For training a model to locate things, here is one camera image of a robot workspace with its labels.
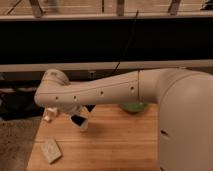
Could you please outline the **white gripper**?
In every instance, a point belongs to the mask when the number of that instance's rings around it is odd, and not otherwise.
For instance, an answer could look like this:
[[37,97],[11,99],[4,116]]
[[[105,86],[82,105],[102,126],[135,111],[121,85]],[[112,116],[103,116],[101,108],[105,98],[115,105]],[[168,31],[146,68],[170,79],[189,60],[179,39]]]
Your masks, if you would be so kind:
[[82,108],[83,108],[82,105],[75,105],[75,104],[58,106],[60,112],[71,116],[70,120],[75,125],[80,124],[79,119],[76,115],[79,115],[81,113]]

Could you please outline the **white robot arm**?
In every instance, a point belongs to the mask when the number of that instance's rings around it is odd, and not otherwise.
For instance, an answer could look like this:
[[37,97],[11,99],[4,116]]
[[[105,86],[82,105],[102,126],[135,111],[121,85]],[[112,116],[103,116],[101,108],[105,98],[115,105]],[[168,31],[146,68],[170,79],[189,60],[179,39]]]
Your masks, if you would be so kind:
[[34,99],[66,113],[74,106],[155,103],[159,171],[213,171],[213,74],[164,68],[72,84],[64,72],[49,69]]

